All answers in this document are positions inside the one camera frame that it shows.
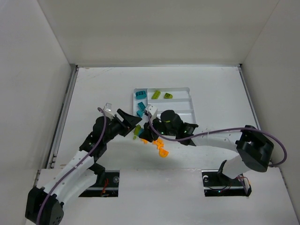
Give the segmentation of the teal rounded lego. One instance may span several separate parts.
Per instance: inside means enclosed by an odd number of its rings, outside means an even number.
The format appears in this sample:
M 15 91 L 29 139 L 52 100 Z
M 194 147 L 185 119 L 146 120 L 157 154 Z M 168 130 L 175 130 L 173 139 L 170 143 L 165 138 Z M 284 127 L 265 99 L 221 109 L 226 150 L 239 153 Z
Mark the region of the teal rounded lego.
M 146 91 L 141 90 L 135 93 L 136 99 L 145 99 L 147 97 Z

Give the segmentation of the olive green lego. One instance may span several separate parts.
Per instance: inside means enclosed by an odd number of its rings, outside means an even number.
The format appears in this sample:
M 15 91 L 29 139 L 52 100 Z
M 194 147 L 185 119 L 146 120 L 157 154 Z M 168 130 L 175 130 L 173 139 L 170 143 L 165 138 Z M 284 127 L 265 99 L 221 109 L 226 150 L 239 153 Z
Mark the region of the olive green lego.
M 165 93 L 164 95 L 164 99 L 172 99 L 173 98 L 173 95 L 170 94 L 170 93 Z

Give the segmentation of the lime green lego plate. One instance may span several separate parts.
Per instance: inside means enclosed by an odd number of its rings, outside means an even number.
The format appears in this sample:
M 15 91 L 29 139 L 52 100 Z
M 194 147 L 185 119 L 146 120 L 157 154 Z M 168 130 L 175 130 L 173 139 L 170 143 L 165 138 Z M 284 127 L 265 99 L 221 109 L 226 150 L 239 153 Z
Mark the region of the lime green lego plate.
M 152 100 L 159 99 L 160 95 L 161 95 L 161 91 L 156 90 L 156 91 L 154 91 L 154 93 L 153 93 L 151 99 L 152 99 Z

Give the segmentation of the teal lego small brick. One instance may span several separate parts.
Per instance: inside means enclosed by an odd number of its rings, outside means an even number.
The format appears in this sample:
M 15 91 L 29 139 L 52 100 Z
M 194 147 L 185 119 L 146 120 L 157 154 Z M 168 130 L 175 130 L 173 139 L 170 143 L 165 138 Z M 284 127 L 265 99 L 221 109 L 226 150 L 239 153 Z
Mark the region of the teal lego small brick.
M 138 110 L 138 111 L 136 112 L 136 114 L 137 114 L 138 117 L 141 118 L 141 117 L 143 116 L 143 111 Z

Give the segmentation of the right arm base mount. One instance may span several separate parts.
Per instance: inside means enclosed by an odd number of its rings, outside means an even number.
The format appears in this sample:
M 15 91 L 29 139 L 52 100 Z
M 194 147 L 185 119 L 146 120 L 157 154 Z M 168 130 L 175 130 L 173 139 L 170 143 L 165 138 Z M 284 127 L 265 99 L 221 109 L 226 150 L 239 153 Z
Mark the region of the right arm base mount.
M 245 196 L 249 197 L 252 187 L 243 174 L 231 179 L 222 174 L 226 160 L 218 170 L 202 170 L 203 191 L 205 197 Z

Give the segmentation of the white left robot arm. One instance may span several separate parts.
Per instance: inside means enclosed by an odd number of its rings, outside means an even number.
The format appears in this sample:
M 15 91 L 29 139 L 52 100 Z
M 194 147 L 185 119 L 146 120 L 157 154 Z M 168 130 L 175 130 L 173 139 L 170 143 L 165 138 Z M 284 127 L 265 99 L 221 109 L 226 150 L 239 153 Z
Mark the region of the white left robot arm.
M 29 191 L 25 218 L 34 224 L 61 223 L 67 204 L 104 177 L 105 168 L 97 161 L 107 150 L 107 144 L 118 135 L 129 134 L 142 120 L 121 109 L 116 115 L 98 110 L 103 115 L 96 119 L 91 133 L 69 163 L 46 185 Z

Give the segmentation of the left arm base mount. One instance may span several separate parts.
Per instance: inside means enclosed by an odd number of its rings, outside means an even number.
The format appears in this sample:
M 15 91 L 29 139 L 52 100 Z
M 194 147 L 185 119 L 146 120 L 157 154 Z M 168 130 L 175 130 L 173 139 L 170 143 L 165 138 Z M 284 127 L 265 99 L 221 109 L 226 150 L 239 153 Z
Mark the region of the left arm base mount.
M 88 187 L 79 197 L 118 197 L 119 183 L 119 170 L 98 169 L 96 183 Z

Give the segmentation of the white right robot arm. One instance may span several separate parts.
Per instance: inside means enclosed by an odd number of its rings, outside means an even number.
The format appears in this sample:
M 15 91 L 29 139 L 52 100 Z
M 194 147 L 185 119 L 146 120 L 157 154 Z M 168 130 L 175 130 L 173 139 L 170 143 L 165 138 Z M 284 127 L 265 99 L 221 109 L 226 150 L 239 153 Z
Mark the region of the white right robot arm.
M 183 122 L 173 110 L 162 112 L 159 118 L 154 110 L 148 109 L 145 114 L 148 122 L 139 137 L 149 142 L 162 138 L 185 146 L 210 146 L 236 152 L 237 156 L 222 162 L 220 176 L 235 179 L 250 170 L 264 173 L 269 167 L 274 144 L 253 126 L 200 131 L 197 124 Z

